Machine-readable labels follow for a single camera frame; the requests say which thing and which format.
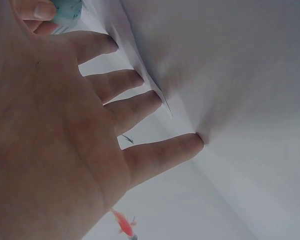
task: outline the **white surface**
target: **white surface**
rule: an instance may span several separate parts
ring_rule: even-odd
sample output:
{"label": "white surface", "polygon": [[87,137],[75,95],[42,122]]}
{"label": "white surface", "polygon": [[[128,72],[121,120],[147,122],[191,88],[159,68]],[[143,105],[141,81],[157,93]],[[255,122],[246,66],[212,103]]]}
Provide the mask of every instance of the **white surface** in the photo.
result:
{"label": "white surface", "polygon": [[[77,29],[87,30],[87,27],[80,23]],[[85,76],[131,67],[127,62],[121,61],[120,54],[117,52],[95,58],[81,65],[80,71]],[[139,87],[116,99],[128,98],[146,89]],[[158,121],[160,117],[165,117],[167,124],[174,125],[167,111],[161,108],[126,135],[133,139],[134,144],[172,137],[169,129]],[[131,146],[123,137],[118,139],[122,148]],[[118,202],[115,209],[124,212],[130,220],[136,216],[138,225],[134,230],[141,240],[256,240],[192,161],[132,189]],[[107,214],[83,240],[126,240],[123,234],[117,235],[118,229],[114,217]]]}
{"label": "white surface", "polygon": [[[191,227],[199,239],[205,232],[213,240],[225,239],[219,235],[223,233],[227,239],[253,239],[248,229],[259,240],[300,239],[300,0],[122,2],[142,59],[174,115],[169,121],[159,111],[147,124],[161,129],[160,138],[190,127],[209,142],[195,160],[204,174],[201,181],[188,171],[188,185],[183,185],[188,178],[170,171],[173,181],[183,177],[176,191],[195,188],[186,193],[189,201],[202,193],[191,204],[198,211],[176,200],[173,211],[165,212],[162,201],[161,215],[161,203],[150,201],[151,207],[144,211],[153,214],[151,221],[171,216],[171,225],[177,226],[174,231],[181,237],[172,237],[168,230],[166,239],[185,238],[174,211],[180,211],[180,216],[190,211],[196,224],[200,222]],[[167,136],[160,135],[162,129]],[[148,134],[142,134],[141,142]],[[146,191],[162,196],[161,186],[168,180],[159,178],[142,185],[140,192],[131,192],[131,200]],[[207,179],[228,203],[227,211],[217,204],[221,197],[208,187]],[[207,195],[216,205],[207,204]],[[122,208],[132,209],[131,202]],[[213,217],[203,214],[211,208],[216,209]],[[190,228],[193,223],[186,220]],[[229,228],[230,222],[235,227]],[[151,227],[146,228],[164,232],[164,227]]]}

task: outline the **orange fish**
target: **orange fish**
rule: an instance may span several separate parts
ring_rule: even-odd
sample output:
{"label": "orange fish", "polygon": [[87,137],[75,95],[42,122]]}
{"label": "orange fish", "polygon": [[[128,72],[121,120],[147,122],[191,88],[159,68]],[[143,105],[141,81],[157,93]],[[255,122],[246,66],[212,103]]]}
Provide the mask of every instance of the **orange fish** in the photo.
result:
{"label": "orange fish", "polygon": [[133,238],[135,236],[134,231],[133,231],[133,227],[135,225],[137,225],[137,222],[135,221],[135,219],[132,220],[132,222],[128,222],[128,220],[126,219],[125,215],[121,212],[118,212],[114,209],[110,210],[114,217],[115,220],[118,222],[121,230],[119,231],[119,234],[121,233],[125,233],[129,238]]}

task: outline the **skin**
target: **skin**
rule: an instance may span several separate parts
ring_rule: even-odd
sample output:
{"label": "skin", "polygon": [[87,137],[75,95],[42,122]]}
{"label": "skin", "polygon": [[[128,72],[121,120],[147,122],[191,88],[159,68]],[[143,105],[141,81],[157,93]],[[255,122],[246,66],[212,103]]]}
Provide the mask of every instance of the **skin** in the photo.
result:
{"label": "skin", "polygon": [[121,150],[117,137],[153,113],[158,96],[107,103],[140,76],[83,77],[78,65],[116,43],[89,31],[34,34],[15,4],[0,0],[0,240],[78,240],[129,189],[204,144],[192,133]]}

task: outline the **paper sheet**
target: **paper sheet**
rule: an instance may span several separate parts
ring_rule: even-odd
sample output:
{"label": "paper sheet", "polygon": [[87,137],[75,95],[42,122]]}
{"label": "paper sheet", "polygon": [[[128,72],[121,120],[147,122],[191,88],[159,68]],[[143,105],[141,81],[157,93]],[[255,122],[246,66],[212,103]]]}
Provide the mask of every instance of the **paper sheet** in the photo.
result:
{"label": "paper sheet", "polygon": [[82,21],[88,27],[91,24],[102,25],[105,32],[116,41],[119,49],[125,54],[132,68],[140,74],[145,84],[158,94],[163,105],[171,115],[163,92],[149,75],[139,54],[129,19],[121,2],[119,0],[85,0],[84,6],[88,12],[88,16],[83,14]]}

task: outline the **fingertip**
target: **fingertip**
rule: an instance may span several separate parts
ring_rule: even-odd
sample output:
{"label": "fingertip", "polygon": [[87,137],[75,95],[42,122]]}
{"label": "fingertip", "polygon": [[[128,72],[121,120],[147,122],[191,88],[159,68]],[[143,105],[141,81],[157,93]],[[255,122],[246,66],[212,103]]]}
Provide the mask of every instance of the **fingertip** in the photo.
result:
{"label": "fingertip", "polygon": [[110,36],[110,35],[106,35],[106,38],[108,40],[108,42],[110,43],[111,49],[110,49],[110,53],[114,53],[119,49],[118,44],[116,43],[116,41]]}
{"label": "fingertip", "polygon": [[50,21],[52,20],[57,13],[55,5],[50,1],[42,1],[38,2],[38,4],[35,6],[33,16],[37,20],[41,21]]}
{"label": "fingertip", "polygon": [[188,133],[183,137],[182,140],[185,142],[186,147],[194,153],[200,152],[205,146],[204,141],[197,133]]}

